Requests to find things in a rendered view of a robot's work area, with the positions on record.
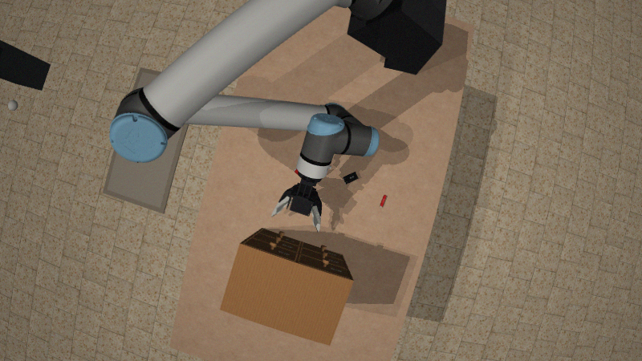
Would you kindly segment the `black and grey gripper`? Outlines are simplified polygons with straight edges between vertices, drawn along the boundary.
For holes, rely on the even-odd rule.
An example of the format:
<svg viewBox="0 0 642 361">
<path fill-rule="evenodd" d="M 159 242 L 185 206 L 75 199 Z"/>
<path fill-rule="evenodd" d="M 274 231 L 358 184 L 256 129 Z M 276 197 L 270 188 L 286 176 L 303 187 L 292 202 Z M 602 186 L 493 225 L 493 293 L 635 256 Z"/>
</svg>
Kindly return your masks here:
<svg viewBox="0 0 642 361">
<path fill-rule="evenodd" d="M 316 192 L 316 189 L 313 188 L 313 184 L 320 182 L 322 178 L 313 179 L 313 178 L 304 176 L 300 172 L 298 172 L 298 175 L 302 178 L 300 183 L 294 185 L 292 188 L 284 192 L 278 204 L 274 208 L 274 211 L 271 214 L 271 217 L 273 217 L 275 214 L 280 213 L 285 206 L 287 206 L 286 209 L 288 209 L 288 206 L 291 203 L 291 207 L 290 207 L 291 211 L 294 211 L 296 213 L 301 213 L 306 216 L 310 216 L 310 213 L 312 214 L 313 225 L 314 227 L 316 227 L 317 232 L 319 232 L 320 223 L 321 223 L 322 202 L 319 198 L 319 194 Z"/>
</svg>

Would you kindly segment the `dark brown wooden drawer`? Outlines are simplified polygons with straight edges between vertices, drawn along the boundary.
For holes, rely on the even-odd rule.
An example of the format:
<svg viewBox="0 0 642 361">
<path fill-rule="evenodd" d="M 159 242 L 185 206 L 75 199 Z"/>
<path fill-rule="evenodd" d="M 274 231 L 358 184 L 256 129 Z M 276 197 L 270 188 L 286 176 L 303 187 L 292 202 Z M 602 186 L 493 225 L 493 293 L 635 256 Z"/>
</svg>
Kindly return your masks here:
<svg viewBox="0 0 642 361">
<path fill-rule="evenodd" d="M 329 260 L 329 264 L 332 264 L 332 265 L 335 265 L 335 266 L 339 266 L 339 267 L 342 267 L 342 268 L 346 269 L 343 261 L 335 259 L 335 258 L 328 257 L 327 256 L 328 253 L 325 252 L 325 251 L 322 251 L 321 254 L 318 254 L 316 252 L 313 252 L 313 251 L 310 251 L 308 249 L 302 248 L 302 253 L 301 254 L 304 255 L 304 256 L 307 256 L 309 258 L 314 258 L 314 259 L 317 259 L 317 260 L 320 260 L 320 261 L 323 261 L 323 259 L 325 258 L 325 259 Z"/>
<path fill-rule="evenodd" d="M 300 244 L 300 241 L 297 241 L 297 240 L 292 239 L 292 238 L 289 238 L 289 237 L 285 237 L 285 236 L 284 236 L 284 234 L 285 234 L 285 233 L 284 233 L 284 232 L 281 232 L 281 231 L 279 231 L 279 234 L 277 234 L 277 233 L 273 233 L 273 232 L 271 232 L 271 231 L 268 231 L 268 230 L 266 230 L 266 229 L 263 229 L 263 230 L 262 230 L 261 232 L 259 232 L 259 233 L 264 234 L 264 235 L 269 236 L 269 237 L 272 237 L 272 238 L 275 238 L 275 236 L 279 236 L 279 237 L 281 237 L 281 238 L 282 238 L 282 239 L 281 239 L 281 241 L 284 241 L 284 242 L 290 243 L 290 244 L 292 244 L 292 245 L 299 246 L 299 244 Z"/>
<path fill-rule="evenodd" d="M 296 252 L 296 253 L 298 252 L 298 248 L 299 248 L 298 246 L 281 241 L 281 237 L 279 236 L 275 236 L 275 238 L 272 238 L 272 237 L 267 237 L 265 235 L 258 233 L 252 238 L 257 239 L 259 241 L 264 241 L 268 244 L 270 244 L 270 242 L 273 241 L 277 243 L 277 247 L 287 249 L 289 251 Z"/>
<path fill-rule="evenodd" d="M 325 245 L 321 245 L 321 248 L 319 248 L 319 247 L 316 247 L 316 246 L 313 246 L 313 245 L 309 245 L 307 243 L 303 243 L 303 248 L 311 250 L 311 251 L 314 251 L 314 252 L 317 252 L 317 253 L 320 253 L 320 254 L 322 253 L 322 251 L 325 251 L 325 252 L 328 253 L 327 256 L 330 256 L 330 257 L 333 257 L 333 258 L 337 258 L 339 260 L 343 260 L 341 258 L 340 254 L 337 254 L 337 253 L 331 252 L 329 250 L 326 250 L 327 247 Z"/>
<path fill-rule="evenodd" d="M 258 241 L 258 240 L 255 240 L 255 239 L 251 238 L 249 241 L 247 241 L 244 244 L 248 245 L 248 246 L 251 246 L 251 247 L 254 247 L 256 249 L 260 249 L 260 250 L 265 251 L 267 253 L 274 254 L 274 255 L 277 255 L 277 256 L 282 257 L 282 258 L 289 259 L 291 261 L 295 261 L 295 258 L 296 258 L 296 253 L 293 253 L 291 251 L 276 247 L 277 243 L 273 242 L 273 241 L 271 241 L 270 244 L 267 244 L 265 242 Z"/>
<path fill-rule="evenodd" d="M 303 255 L 300 256 L 299 263 L 304 264 L 306 266 L 310 266 L 313 268 L 316 268 L 318 270 L 323 270 L 331 274 L 336 274 L 341 277 L 349 278 L 349 275 L 347 273 L 347 270 L 344 268 L 340 268 L 338 266 L 333 266 L 329 264 L 329 260 L 323 259 L 323 261 L 318 261 L 312 258 L 305 257 Z M 350 278 L 349 278 L 350 279 Z"/>
</svg>

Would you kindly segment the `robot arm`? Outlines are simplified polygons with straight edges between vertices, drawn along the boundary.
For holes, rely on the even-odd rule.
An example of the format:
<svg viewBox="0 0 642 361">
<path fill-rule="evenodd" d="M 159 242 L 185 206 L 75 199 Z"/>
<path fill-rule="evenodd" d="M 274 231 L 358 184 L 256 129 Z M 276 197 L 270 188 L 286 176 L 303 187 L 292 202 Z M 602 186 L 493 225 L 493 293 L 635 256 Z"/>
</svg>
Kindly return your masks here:
<svg viewBox="0 0 642 361">
<path fill-rule="evenodd" d="M 391 2 L 249 0 L 150 84 L 120 101 L 110 125 L 112 147 L 126 160 L 146 163 L 162 155 L 168 139 L 184 124 L 304 131 L 296 168 L 313 179 L 327 175 L 334 154 L 373 155 L 380 142 L 378 131 L 363 125 L 337 103 L 316 105 L 217 94 L 333 6 L 349 8 L 358 19 L 367 21 Z"/>
</svg>

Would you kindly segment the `brown wooden chest of drawers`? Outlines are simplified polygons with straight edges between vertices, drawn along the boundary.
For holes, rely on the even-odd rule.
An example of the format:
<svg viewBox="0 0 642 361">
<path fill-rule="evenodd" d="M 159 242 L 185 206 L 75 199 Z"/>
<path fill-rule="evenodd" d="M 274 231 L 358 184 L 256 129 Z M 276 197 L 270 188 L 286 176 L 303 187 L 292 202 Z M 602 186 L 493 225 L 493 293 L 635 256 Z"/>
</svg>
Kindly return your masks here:
<svg viewBox="0 0 642 361">
<path fill-rule="evenodd" d="M 239 244 L 220 310 L 279 331 L 331 345 L 354 282 Z"/>
</svg>

